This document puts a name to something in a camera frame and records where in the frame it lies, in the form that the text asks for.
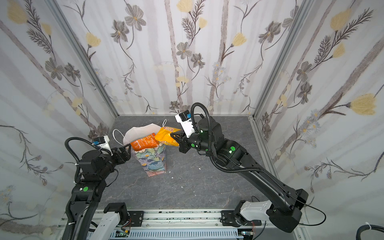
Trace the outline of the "yellow mango gummy packet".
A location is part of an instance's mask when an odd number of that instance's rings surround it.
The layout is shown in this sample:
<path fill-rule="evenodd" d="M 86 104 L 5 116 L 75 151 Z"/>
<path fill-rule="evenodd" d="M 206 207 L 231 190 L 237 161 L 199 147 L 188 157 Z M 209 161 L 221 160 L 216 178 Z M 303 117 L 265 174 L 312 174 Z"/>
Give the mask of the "yellow mango gummy packet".
<path fill-rule="evenodd" d="M 167 146 L 178 147 L 179 143 L 171 137 L 172 133 L 176 133 L 178 131 L 180 131 L 180 129 L 162 127 L 159 132 L 155 135 L 155 140 Z"/>

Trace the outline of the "orange chips packet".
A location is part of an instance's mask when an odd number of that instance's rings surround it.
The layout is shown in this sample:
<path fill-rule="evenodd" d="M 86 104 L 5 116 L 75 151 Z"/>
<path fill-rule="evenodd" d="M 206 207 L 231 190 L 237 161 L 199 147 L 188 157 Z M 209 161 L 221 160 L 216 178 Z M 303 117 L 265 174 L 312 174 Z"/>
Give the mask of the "orange chips packet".
<path fill-rule="evenodd" d="M 134 151 L 138 152 L 144 149 L 152 149 L 159 146 L 159 142 L 155 139 L 156 134 L 152 133 L 142 139 L 131 142 Z"/>

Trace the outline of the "floral white paper bag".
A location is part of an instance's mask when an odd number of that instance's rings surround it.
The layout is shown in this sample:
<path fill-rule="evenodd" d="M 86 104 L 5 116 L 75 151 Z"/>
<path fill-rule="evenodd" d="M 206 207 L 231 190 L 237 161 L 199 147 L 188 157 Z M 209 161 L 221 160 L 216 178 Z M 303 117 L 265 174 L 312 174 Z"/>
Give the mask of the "floral white paper bag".
<path fill-rule="evenodd" d="M 118 144 L 124 146 L 152 133 L 157 134 L 160 129 L 161 127 L 156 124 L 133 127 L 126 133 L 122 133 L 119 129 L 114 129 L 112 136 Z M 144 149 L 138 152 L 131 148 L 131 156 L 140 163 L 149 177 L 166 172 L 166 145 L 162 143 L 159 143 L 159 146 L 156 148 Z"/>

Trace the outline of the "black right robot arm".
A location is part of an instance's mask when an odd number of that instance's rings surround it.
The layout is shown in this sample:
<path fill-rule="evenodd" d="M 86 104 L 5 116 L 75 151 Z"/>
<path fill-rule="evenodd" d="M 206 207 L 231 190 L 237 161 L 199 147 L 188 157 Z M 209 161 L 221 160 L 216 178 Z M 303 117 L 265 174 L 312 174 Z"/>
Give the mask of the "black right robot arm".
<path fill-rule="evenodd" d="M 310 207 L 309 194 L 284 184 L 259 165 L 246 148 L 225 138 L 221 125 L 203 104 L 194 103 L 189 110 L 177 113 L 175 119 L 182 129 L 171 137 L 179 144 L 181 153 L 195 149 L 199 155 L 208 157 L 216 169 L 240 175 L 267 197 L 264 202 L 241 200 L 231 214 L 222 214 L 223 226 L 238 228 L 264 222 L 291 233 L 302 225 L 302 209 Z"/>

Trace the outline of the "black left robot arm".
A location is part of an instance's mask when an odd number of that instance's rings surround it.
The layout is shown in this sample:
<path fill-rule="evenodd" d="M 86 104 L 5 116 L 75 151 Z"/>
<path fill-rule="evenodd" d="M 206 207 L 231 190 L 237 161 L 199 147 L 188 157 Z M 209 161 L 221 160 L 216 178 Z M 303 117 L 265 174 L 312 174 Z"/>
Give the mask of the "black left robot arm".
<path fill-rule="evenodd" d="M 70 147 L 70 141 L 81 141 L 91 147 L 81 158 Z M 91 226 L 92 218 L 103 191 L 107 187 L 107 177 L 116 171 L 116 166 L 124 164 L 131 158 L 131 144 L 111 150 L 103 149 L 94 143 L 79 138 L 70 137 L 65 141 L 67 151 L 75 158 L 75 186 L 72 196 L 66 205 L 67 225 L 63 240 L 85 240 Z"/>

